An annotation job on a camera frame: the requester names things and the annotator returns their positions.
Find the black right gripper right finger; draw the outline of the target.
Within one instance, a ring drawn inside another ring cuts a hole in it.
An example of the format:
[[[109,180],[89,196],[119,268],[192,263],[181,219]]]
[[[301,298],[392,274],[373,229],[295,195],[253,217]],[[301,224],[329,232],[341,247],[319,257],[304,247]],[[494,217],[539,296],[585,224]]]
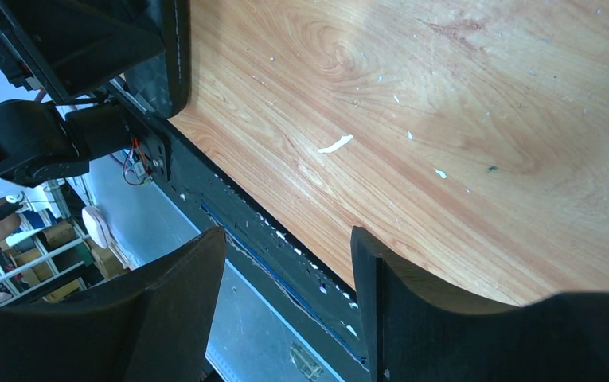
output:
[[[511,306],[433,275],[362,227],[351,253],[375,381],[609,381],[609,293]]]

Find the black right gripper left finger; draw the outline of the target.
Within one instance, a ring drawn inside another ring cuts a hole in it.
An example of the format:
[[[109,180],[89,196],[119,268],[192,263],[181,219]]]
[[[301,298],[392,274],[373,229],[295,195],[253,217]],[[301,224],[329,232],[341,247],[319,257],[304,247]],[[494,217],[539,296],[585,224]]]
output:
[[[0,308],[0,381],[197,381],[227,245],[211,228],[58,303]]]

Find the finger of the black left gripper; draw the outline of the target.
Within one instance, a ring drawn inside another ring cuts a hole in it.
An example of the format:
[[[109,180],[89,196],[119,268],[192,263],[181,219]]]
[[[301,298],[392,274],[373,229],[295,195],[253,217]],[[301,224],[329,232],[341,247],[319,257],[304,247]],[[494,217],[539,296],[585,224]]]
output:
[[[15,87],[72,101],[157,56],[129,1],[0,1],[0,70]]]

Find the black glasses case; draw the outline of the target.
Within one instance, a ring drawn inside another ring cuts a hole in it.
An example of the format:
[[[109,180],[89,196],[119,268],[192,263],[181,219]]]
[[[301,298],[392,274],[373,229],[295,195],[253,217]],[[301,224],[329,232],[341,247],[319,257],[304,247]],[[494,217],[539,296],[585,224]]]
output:
[[[188,1],[129,1],[138,26],[156,33],[164,50],[125,72],[128,87],[149,111],[168,119],[191,94],[190,4]]]

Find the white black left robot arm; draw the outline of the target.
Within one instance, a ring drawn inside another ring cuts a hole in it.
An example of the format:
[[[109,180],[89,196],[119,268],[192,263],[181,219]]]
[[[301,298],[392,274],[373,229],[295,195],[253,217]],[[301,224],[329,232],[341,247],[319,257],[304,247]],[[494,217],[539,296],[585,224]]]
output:
[[[132,144],[138,123],[106,91],[123,76],[148,113],[189,100],[187,1],[0,1],[0,70],[49,102],[0,103],[0,181],[34,187],[87,173]]]

